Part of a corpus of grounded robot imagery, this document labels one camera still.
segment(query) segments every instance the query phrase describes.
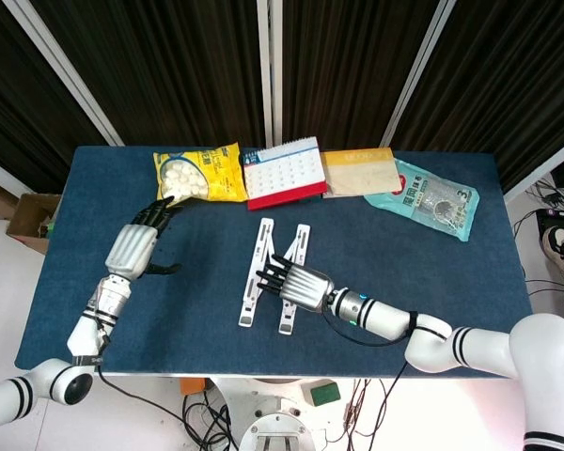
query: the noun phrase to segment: robotic hand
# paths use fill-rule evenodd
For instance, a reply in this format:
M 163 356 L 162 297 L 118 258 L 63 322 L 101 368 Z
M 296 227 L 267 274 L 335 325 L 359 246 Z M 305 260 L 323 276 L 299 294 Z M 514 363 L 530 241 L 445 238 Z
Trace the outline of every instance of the robotic hand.
M 50 359 L 21 377 L 0 382 L 0 425 L 28 415 L 39 397 L 65 405 L 86 397 L 94 368 L 102 363 L 109 336 L 130 297 L 130 283 L 144 273 L 171 274 L 180 267 L 150 263 L 154 246 L 171 219 L 172 211 L 166 207 L 172 200 L 152 203 L 117 235 L 105 261 L 109 275 L 96 287 L 67 341 L 72 365 Z
M 306 310 L 333 315 L 387 340 L 409 338 L 405 359 L 439 373 L 466 366 L 517 380 L 525 396 L 525 450 L 564 450 L 564 319 L 537 314 L 510 334 L 458 327 L 435 317 L 404 312 L 348 288 L 335 289 L 321 272 L 273 256 L 258 284 Z

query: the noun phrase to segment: yellow snack bag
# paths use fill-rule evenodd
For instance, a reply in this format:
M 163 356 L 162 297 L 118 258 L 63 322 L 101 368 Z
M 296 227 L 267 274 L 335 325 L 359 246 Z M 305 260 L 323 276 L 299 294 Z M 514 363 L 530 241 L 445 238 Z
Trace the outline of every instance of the yellow snack bag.
M 188 197 L 223 202 L 247 199 L 238 143 L 213 150 L 153 153 L 159 191 L 157 199 L 171 195 L 169 207 Z

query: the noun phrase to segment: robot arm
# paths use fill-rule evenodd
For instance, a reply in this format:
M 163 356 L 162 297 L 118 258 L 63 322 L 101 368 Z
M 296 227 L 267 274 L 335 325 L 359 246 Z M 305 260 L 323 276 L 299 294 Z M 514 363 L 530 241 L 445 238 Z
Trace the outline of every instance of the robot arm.
M 518 380 L 525 396 L 525 450 L 564 450 L 564 319 L 532 315 L 510 334 L 459 327 L 408 313 L 348 288 L 335 290 L 321 272 L 274 256 L 258 284 L 309 311 L 333 315 L 388 340 L 406 335 L 405 359 L 416 369 L 439 373 L 466 366 Z
M 109 275 L 96 287 L 67 341 L 72 364 L 50 359 L 21 377 L 0 382 L 0 425 L 27 416 L 39 397 L 65 405 L 86 397 L 94 368 L 102 364 L 102 353 L 130 297 L 130 283 L 143 273 L 170 274 L 180 266 L 164 268 L 149 263 L 171 217 L 165 207 L 172 199 L 154 202 L 140 211 L 117 235 L 105 261 Z

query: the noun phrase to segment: teal plastic bag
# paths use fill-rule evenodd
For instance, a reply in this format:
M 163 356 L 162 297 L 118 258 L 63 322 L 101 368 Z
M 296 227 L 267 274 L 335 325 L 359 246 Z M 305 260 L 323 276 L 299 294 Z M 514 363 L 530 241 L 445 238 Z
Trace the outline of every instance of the teal plastic bag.
M 398 159 L 395 163 L 401 191 L 365 195 L 369 204 L 468 241 L 479 200 L 477 190 Z

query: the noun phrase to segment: table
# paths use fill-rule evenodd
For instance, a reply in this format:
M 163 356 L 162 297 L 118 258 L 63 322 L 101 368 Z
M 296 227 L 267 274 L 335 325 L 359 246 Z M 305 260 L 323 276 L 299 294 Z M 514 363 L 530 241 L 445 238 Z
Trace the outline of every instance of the table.
M 154 200 L 152 152 L 184 148 L 78 148 L 39 278 L 16 365 L 71 358 L 66 342 L 105 276 L 103 262 L 121 227 Z M 299 202 L 259 211 L 245 204 L 189 201 L 170 223 L 154 262 L 179 262 L 170 276 L 145 275 L 112 334 L 104 370 L 163 375 L 391 377 L 404 344 L 360 347 L 323 318 L 297 312 L 291 336 L 279 334 L 281 301 L 264 293 L 252 328 L 238 326 L 244 284 L 262 217 L 275 220 L 278 249 L 297 224 L 311 225 L 306 264 L 404 310 L 452 326 L 508 332 L 530 304 L 494 159 L 471 153 L 395 152 L 432 173 L 477 188 L 470 242 L 464 243 L 362 197 Z M 377 337 L 338 324 L 362 340 Z M 410 368 L 407 375 L 426 377 Z M 434 377 L 481 377 L 457 368 Z

